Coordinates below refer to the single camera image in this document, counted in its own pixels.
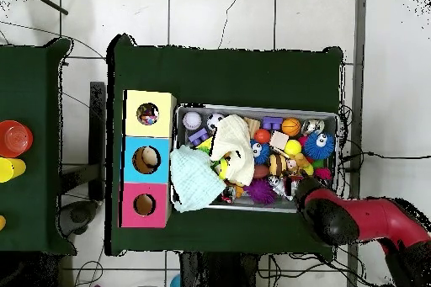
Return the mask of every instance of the blue spiky ball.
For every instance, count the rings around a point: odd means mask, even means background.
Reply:
[[[267,143],[259,143],[254,139],[250,140],[250,145],[252,146],[254,163],[264,164],[268,161],[271,151],[269,150],[269,145]]]
[[[313,132],[306,139],[304,153],[313,160],[324,160],[333,153],[333,147],[334,139],[332,135]]]

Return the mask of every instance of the green tablecloth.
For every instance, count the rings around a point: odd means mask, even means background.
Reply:
[[[2,251],[74,253],[56,228],[59,186],[59,74],[71,41],[53,40],[44,47],[0,45],[0,121],[17,120],[34,136],[19,156],[27,169],[0,183]]]
[[[312,238],[298,214],[173,210],[164,229],[119,228],[121,107],[122,91],[136,89],[170,92],[180,103],[337,113],[342,59],[337,47],[323,52],[157,48],[133,46],[129,36],[117,36],[108,48],[114,144],[108,141],[112,170],[107,177],[113,178],[113,185],[111,208],[107,205],[107,251],[319,252],[330,258],[332,249]]]

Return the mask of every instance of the purple toy block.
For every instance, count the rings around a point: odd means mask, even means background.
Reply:
[[[273,118],[271,116],[265,116],[263,118],[263,128],[266,130],[280,130],[283,118]]]
[[[193,146],[198,146],[201,142],[204,142],[209,138],[208,132],[206,132],[206,129],[203,128],[198,132],[195,132],[192,136],[189,136],[189,141],[193,143]]]

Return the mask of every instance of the towel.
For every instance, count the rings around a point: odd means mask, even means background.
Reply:
[[[211,161],[218,161],[230,153],[226,179],[250,185],[254,174],[254,157],[247,123],[238,115],[229,115],[219,121],[215,132]]]
[[[210,205],[226,185],[210,168],[210,157],[186,145],[171,152],[171,181],[179,201],[173,203],[181,213]]]

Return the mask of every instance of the pink block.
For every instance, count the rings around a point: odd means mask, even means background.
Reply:
[[[133,202],[140,194],[149,194],[156,200],[150,215],[140,215]],[[161,183],[125,183],[122,201],[123,228],[164,228],[170,214],[168,185]]]

